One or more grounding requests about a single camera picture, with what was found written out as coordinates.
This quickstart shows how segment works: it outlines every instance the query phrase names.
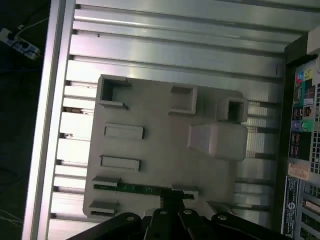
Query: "electrical outlet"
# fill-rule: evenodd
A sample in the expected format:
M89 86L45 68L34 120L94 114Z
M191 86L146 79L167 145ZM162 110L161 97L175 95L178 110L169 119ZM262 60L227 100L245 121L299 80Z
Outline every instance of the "electrical outlet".
M21 54L24 54L26 57L32 60L38 58L38 55L40 54L39 48L20 37L15 37L14 40L10 40L8 38L8 35L10 33L11 31L9 31L8 29L2 28L2 30L0 31L0 41L5 43L9 47L11 47L14 44L14 46L12 47L14 50L18 51ZM24 42L27 44L27 47L23 47L22 44L15 44L16 42Z

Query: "sticker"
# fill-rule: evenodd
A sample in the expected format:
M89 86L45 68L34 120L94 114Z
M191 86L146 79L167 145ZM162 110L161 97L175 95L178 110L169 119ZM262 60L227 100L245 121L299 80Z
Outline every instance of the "sticker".
M304 83L303 105L314 104L316 86L312 85L312 79Z
M288 175L302 180L309 179L309 168L307 165L289 163Z
M285 181L281 233L294 238L298 206L299 180L287 176Z
M306 201L305 202L305 206L312 210L313 212L315 212L316 214L320 214L320 206L314 204L313 202L310 201Z
M302 71L302 72L299 72L299 73L297 73L296 75L295 75L295 82L296 83L301 83L303 80L304 80L304 77L305 75L304 75L304 72Z
M307 98L307 99L304 99L303 105L314 104L314 102L315 102L315 99L314 99L314 98Z
M303 80L304 81L310 80L310 79L312 79L312 77L313 77L313 71L311 68L304 71L304 73L303 73Z

